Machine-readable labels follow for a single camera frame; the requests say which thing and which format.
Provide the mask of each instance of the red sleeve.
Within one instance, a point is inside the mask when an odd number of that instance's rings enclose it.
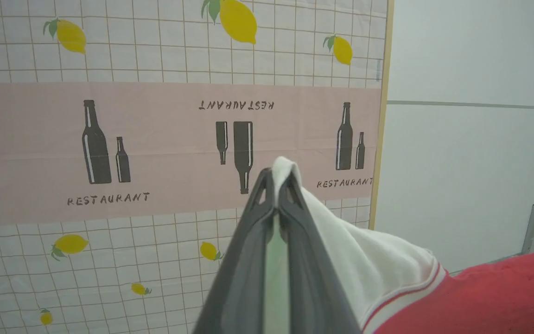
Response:
[[[447,276],[377,334],[534,333],[534,254]]]

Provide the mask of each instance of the yellow lemon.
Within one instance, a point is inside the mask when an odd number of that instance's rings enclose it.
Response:
[[[220,0],[220,20],[228,35],[238,42],[255,44],[257,20],[253,12],[237,0]]]
[[[53,322],[53,315],[46,308],[40,309],[40,322],[43,325],[50,325]]]
[[[144,288],[144,286],[139,283],[132,283],[131,291],[141,296],[152,293],[152,289]]]
[[[338,62],[349,65],[351,59],[354,56],[354,52],[351,49],[350,43],[339,36],[328,36],[324,39],[323,46],[327,43],[329,51],[333,48],[333,55]]]
[[[65,49],[71,52],[85,54],[85,34],[75,23],[65,19],[54,19],[44,24],[43,34],[46,28],[49,28],[51,37],[57,33],[57,40]]]
[[[207,258],[208,260],[220,260],[220,258],[223,258],[224,256],[216,250],[216,246],[210,243],[203,242],[201,243],[201,247],[199,247],[199,251],[201,252],[201,255],[204,258]]]
[[[63,237],[60,237],[55,241],[53,249],[51,250],[51,256],[59,261],[57,257],[66,257],[66,254],[76,254],[89,244],[89,241],[83,239],[81,235],[77,234],[66,234]]]

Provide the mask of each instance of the grid pattern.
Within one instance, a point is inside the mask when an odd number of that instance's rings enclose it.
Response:
[[[329,200],[338,217],[368,228],[370,198]],[[0,333],[191,333],[242,208],[50,224],[0,226]],[[61,261],[65,233],[89,241]],[[152,290],[139,296],[131,283]],[[53,323],[42,326],[39,309]]]
[[[386,0],[243,1],[257,43],[231,40],[201,0],[0,0],[0,83],[179,82],[380,88]],[[86,54],[43,34],[61,17],[80,26]],[[325,37],[352,45],[337,62]]]

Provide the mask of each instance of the wooden frame edge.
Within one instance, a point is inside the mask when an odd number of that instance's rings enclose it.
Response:
[[[382,73],[382,93],[380,94],[380,118],[378,128],[378,140],[376,143],[375,175],[372,184],[370,202],[370,217],[368,228],[375,229],[376,207],[378,205],[378,190],[380,182],[380,162],[382,158],[382,144],[384,135],[384,121],[386,120],[386,102],[388,99],[388,72],[390,69],[390,52],[393,38],[394,0],[388,0],[387,4],[386,34],[384,36],[384,63]]]

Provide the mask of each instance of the bottle illustration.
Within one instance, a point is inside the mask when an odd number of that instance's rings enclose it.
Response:
[[[253,167],[252,122],[234,122],[234,165],[240,176],[240,194],[248,194],[248,175]]]
[[[106,137],[98,125],[94,100],[83,100],[85,113],[85,129],[83,129],[82,145],[85,166],[88,170],[90,184],[110,183],[110,160]]]
[[[216,144],[220,152],[220,165],[225,165],[228,150],[228,122],[216,122]]]
[[[364,169],[364,154],[366,146],[364,146],[364,133],[360,132],[360,142],[356,148],[356,169]]]
[[[335,169],[351,169],[352,137],[354,131],[350,123],[350,103],[343,103],[343,117],[337,130],[337,149],[335,150]]]
[[[129,156],[123,146],[123,137],[117,137],[117,154],[115,156],[117,163],[117,175],[119,182],[131,182],[131,170],[129,169]]]

